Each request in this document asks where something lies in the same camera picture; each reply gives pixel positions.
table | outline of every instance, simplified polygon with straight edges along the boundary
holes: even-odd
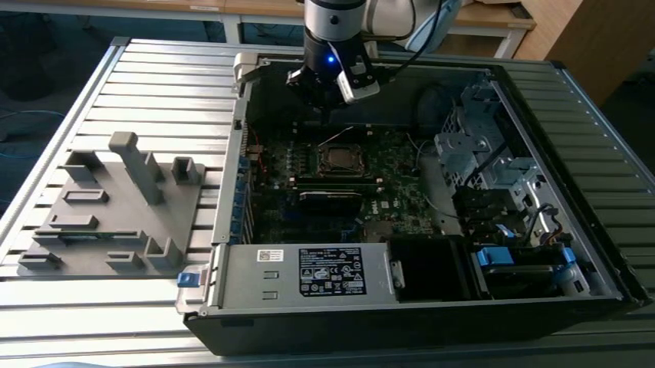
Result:
[[[0,10],[125,18],[221,21],[226,0],[0,0]]]
[[[230,44],[242,44],[243,23],[303,25],[303,7],[297,0],[0,0],[0,9],[127,18],[221,21]],[[474,3],[462,8],[454,35],[491,36],[503,39],[497,58],[511,58],[526,32],[534,29],[533,19],[517,18],[505,5]]]
[[[141,134],[139,148],[154,151],[158,162],[191,156],[210,168],[197,207],[191,251],[185,258],[189,264],[207,262],[238,98],[233,89],[233,65],[242,51],[302,53],[301,48],[262,45],[139,39],[113,42],[0,220],[0,366],[60,362],[150,367],[345,366],[393,362],[410,366],[409,362],[415,360],[467,360],[458,366],[477,366],[481,360],[475,363],[471,359],[482,358],[490,366],[545,368],[586,364],[625,366],[626,362],[637,365],[651,360],[655,305],[615,320],[579,324],[529,342],[325,355],[225,357],[207,351],[183,325],[174,306],[178,295],[174,279],[30,281],[16,277],[16,262],[32,244],[34,229],[46,221],[68,180],[67,172],[58,167],[67,151],[102,150],[102,159],[119,159],[107,148],[100,148],[107,147],[115,130]],[[403,55],[387,53],[383,57]],[[589,186],[595,209],[615,212],[619,218],[637,216],[625,216],[625,212],[646,215],[642,227],[614,228],[611,235],[643,285],[654,290],[655,219],[647,209],[655,200],[646,192],[619,190],[622,183],[653,182],[653,177],[639,167],[641,161],[569,73],[546,61],[437,55],[426,55],[425,59],[485,62],[506,68],[571,175],[581,185]]]
[[[226,0],[222,22],[227,43],[242,43],[243,23],[303,25],[303,11],[297,0]],[[533,19],[517,18],[506,5],[474,3],[459,10],[449,33],[503,38],[495,58],[513,58],[527,31],[535,25]]]

wire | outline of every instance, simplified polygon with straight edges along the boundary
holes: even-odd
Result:
[[[546,211],[547,209],[553,209],[553,208],[554,208],[553,204],[550,204],[550,203],[543,203],[537,208],[537,211],[533,214],[533,217],[530,217],[529,227],[527,227],[527,231],[526,231],[526,240],[523,241],[523,245],[527,246],[530,244],[530,238],[533,236],[534,226],[537,225],[537,220],[539,218],[539,215],[542,214],[543,211]]]
[[[433,208],[434,208],[434,210],[435,210],[438,213],[441,213],[441,214],[442,214],[442,215],[445,215],[446,217],[451,217],[451,218],[454,218],[454,219],[459,220],[459,216],[457,216],[457,215],[451,215],[450,213],[443,212],[443,211],[439,209],[439,207],[437,207],[437,206],[434,205],[434,203],[430,201],[430,198],[429,198],[429,196],[427,196],[426,194],[423,194],[423,197],[426,198],[426,202],[430,204],[430,207],[433,207]]]
[[[38,159],[40,155],[36,156],[14,156],[14,155],[7,155],[4,153],[0,153],[0,157],[4,157],[6,159]]]
[[[417,143],[414,143],[414,139],[411,138],[410,133],[407,133],[407,138],[410,139],[410,143],[414,146],[414,148],[417,148],[417,150],[419,150],[419,146],[417,146]]]
[[[434,32],[438,30],[439,17],[442,16],[442,5],[443,5],[443,0],[439,0],[438,10],[437,10],[437,14],[434,17],[434,22],[433,22],[433,27],[430,29],[430,34],[429,34],[429,37],[426,38],[426,42],[423,43],[423,46],[421,46],[421,49],[418,50],[418,52],[415,52],[413,57],[410,57],[410,59],[407,59],[407,61],[403,63],[403,65],[401,65],[398,67],[398,69],[393,72],[393,76],[398,75],[398,73],[401,73],[405,69],[407,69],[407,67],[411,65],[411,63],[414,63],[417,61],[419,56],[425,53],[426,49],[429,48],[430,42],[433,41]]]
[[[477,177],[479,173],[482,173],[482,170],[487,168],[489,165],[495,161],[495,159],[499,158],[501,153],[505,151],[505,149],[509,148],[509,144],[503,142],[501,146],[494,150],[494,152],[490,154],[485,162],[475,168],[475,170],[471,172],[471,174],[467,176],[467,179],[465,180],[465,184],[462,186],[467,186],[469,182],[471,182],[473,178]]]
[[[2,115],[0,119],[4,119],[6,117],[14,117],[15,115],[19,115],[20,113],[44,113],[44,114],[56,115],[58,117],[66,118],[66,115],[63,115],[62,113],[58,113],[56,111],[50,111],[50,110],[14,111],[14,110],[4,109],[4,108],[3,108],[3,110],[11,111],[11,112],[6,115]]]
[[[418,152],[417,152],[417,162],[414,164],[414,167],[417,167],[417,168],[419,167],[419,158],[421,158],[421,154],[423,153],[423,146],[426,145],[426,143],[431,143],[431,141],[430,140],[426,140],[421,144],[419,148],[417,148],[417,150],[418,150]]]
[[[327,138],[326,141],[323,141],[323,143],[321,143],[317,147],[321,147],[323,144],[326,144],[327,142],[330,142],[331,140],[334,140],[335,138],[338,138],[343,133],[346,133],[349,130],[351,130],[354,128],[354,126],[349,126],[346,129],[343,129],[338,134],[335,134],[334,136],[331,136],[330,138]]]
[[[295,32],[297,27],[298,27],[297,25],[293,25],[293,26],[291,26],[291,29],[289,30],[289,33],[287,33],[287,38],[291,38],[291,35],[293,35],[293,33]]]
[[[562,232],[565,231],[565,228],[562,227],[562,223],[559,221],[557,221],[555,215],[551,215],[551,221],[557,225],[557,229],[553,231],[553,233],[549,235],[549,237],[546,238],[546,240],[543,241],[543,243],[541,245],[551,244],[551,242],[555,240],[557,236],[559,234],[562,234]]]

power supply label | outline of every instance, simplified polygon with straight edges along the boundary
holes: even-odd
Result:
[[[362,248],[299,250],[301,294],[305,297],[365,295]]]

blue latch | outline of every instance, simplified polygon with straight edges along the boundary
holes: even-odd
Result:
[[[242,233],[242,223],[238,221],[233,221],[230,225],[230,231],[233,234],[238,235]]]
[[[243,215],[245,211],[242,210],[241,207],[234,207],[233,208],[233,218],[241,220],[242,219],[242,215]]]
[[[201,274],[194,272],[181,272],[178,274],[178,287],[198,288],[201,286]]]
[[[562,254],[565,255],[566,264],[571,265],[573,263],[575,263],[574,249],[565,248],[565,251],[562,251]]]
[[[509,227],[503,224],[495,224],[495,227],[501,229],[501,231],[503,232],[505,236],[507,236],[509,238],[515,238],[517,235],[514,234],[513,230],[509,229]]]
[[[239,174],[246,174],[250,169],[250,159],[241,156],[239,157]]]
[[[246,181],[245,180],[237,181],[237,191],[238,192],[246,192]]]
[[[478,253],[481,266],[514,265],[513,255],[509,247],[485,247]]]
[[[246,195],[237,193],[235,194],[235,205],[243,206],[246,202]]]

circuit board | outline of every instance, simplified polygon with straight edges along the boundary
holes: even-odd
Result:
[[[257,243],[378,242],[394,233],[439,231],[421,191],[418,151],[406,132],[393,127],[335,130],[294,124],[258,133],[251,141],[258,167]],[[303,195],[322,196],[322,202],[299,210]],[[349,203],[331,206],[351,200],[355,209]]]

